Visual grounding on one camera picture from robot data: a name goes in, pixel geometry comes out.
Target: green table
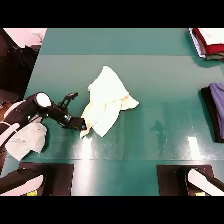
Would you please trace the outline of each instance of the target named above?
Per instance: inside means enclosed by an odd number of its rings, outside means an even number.
[[[45,120],[43,151],[23,161],[74,163],[72,195],[158,195],[157,164],[211,164],[224,181],[224,145],[213,141],[199,94],[224,81],[224,68],[198,58],[187,29],[48,29],[26,96],[44,91],[59,102],[77,91],[69,111],[80,116],[104,65],[139,106],[122,111],[103,138],[91,131],[80,140]],[[2,175],[18,164],[8,156]]]

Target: folded cloth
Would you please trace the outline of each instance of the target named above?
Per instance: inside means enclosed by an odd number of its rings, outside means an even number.
[[[5,144],[9,154],[21,160],[31,150],[40,153],[45,144],[47,128],[41,123],[32,122],[14,134]]]
[[[213,82],[209,87],[217,108],[220,136],[224,139],[224,84]]]
[[[217,109],[215,102],[212,98],[210,87],[205,87],[201,89],[201,95],[205,101],[205,104],[208,108],[208,112],[211,117],[214,134],[215,134],[215,142],[218,143],[224,143],[224,139],[221,138],[220,135],[220,129],[219,129],[219,122],[218,122],[218,116],[217,116]]]
[[[91,127],[103,137],[117,120],[120,110],[135,108],[139,104],[108,66],[103,66],[100,75],[89,85],[88,90],[90,103],[82,114],[87,130],[81,131],[80,138],[88,134]]]
[[[201,40],[201,42],[205,48],[206,54],[217,54],[219,52],[224,52],[224,44],[207,45],[199,28],[193,28],[193,31],[196,33],[197,37]]]
[[[224,44],[224,28],[199,28],[207,45]]]

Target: teal tabletop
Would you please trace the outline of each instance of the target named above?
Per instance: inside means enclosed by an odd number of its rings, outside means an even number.
[[[69,112],[81,116],[104,65],[139,106],[121,111],[103,138],[91,130],[80,139],[46,119],[42,152],[23,161],[74,163],[72,195],[158,195],[157,164],[211,164],[224,181],[224,145],[199,92],[224,81],[224,66],[200,59],[187,29],[48,29],[26,96],[60,102],[78,92]],[[8,155],[2,176],[18,164]]]

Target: white cloth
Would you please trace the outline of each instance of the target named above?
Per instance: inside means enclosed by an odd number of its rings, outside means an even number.
[[[199,28],[207,45],[224,44],[224,28]]]
[[[5,148],[15,159],[21,160],[31,150],[40,153],[45,144],[47,128],[41,123],[32,122],[14,134]]]
[[[91,127],[103,137],[113,126],[120,110],[135,108],[139,102],[133,99],[125,89],[117,74],[108,66],[98,78],[89,85],[90,103],[83,111],[87,130],[81,131],[80,138],[89,133]]]

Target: yellow label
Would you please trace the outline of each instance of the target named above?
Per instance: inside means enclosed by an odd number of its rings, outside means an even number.
[[[196,196],[205,196],[205,192],[198,192],[198,193],[195,193]]]
[[[27,193],[27,196],[37,196],[37,190]]]

